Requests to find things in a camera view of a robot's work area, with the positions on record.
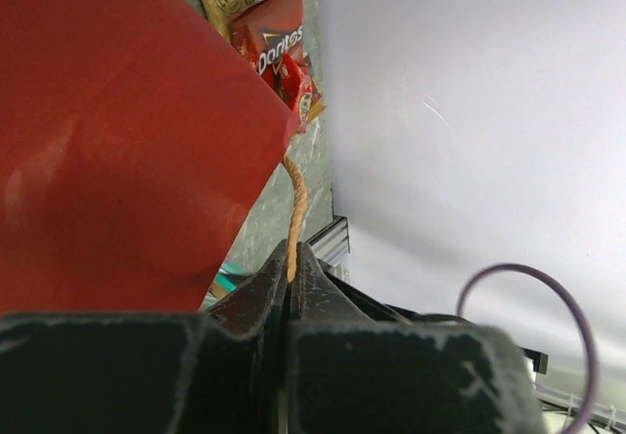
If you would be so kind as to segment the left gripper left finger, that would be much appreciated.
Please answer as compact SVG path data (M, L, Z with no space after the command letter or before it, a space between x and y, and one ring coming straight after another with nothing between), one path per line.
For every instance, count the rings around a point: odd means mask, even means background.
M276 433L286 248L204 312L1 320L5 433Z

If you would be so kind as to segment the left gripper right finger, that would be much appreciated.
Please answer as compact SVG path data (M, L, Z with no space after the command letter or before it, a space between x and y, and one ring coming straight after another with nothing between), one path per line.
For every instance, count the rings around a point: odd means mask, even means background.
M482 325L377 321L297 249L288 325L292 433L542 433L521 350Z

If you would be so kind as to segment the red paper bag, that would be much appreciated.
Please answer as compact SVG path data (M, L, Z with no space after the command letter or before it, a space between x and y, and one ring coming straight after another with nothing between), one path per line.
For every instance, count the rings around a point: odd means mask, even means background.
M185 0L1 0L1 310L195 312L295 115Z

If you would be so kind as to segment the red Doritos nacho bag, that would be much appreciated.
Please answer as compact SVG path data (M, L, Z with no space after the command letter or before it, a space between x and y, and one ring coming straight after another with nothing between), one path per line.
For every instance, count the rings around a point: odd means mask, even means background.
M303 19L302 0L261 0L230 22L231 44L277 94L282 55L305 60Z

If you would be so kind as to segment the teal snack packet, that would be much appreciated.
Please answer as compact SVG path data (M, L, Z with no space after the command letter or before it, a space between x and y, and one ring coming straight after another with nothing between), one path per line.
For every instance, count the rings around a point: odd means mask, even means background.
M222 299L251 276L252 273L245 273L238 265L224 262L209 286L208 293L215 299Z

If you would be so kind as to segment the red yellow snack packet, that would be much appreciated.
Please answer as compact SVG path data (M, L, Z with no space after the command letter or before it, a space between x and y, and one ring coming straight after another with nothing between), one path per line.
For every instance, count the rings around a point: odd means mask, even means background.
M307 59L298 63L289 54L284 54L275 75L279 96L299 121L297 133L305 133L309 123L324 108L322 95L307 63Z

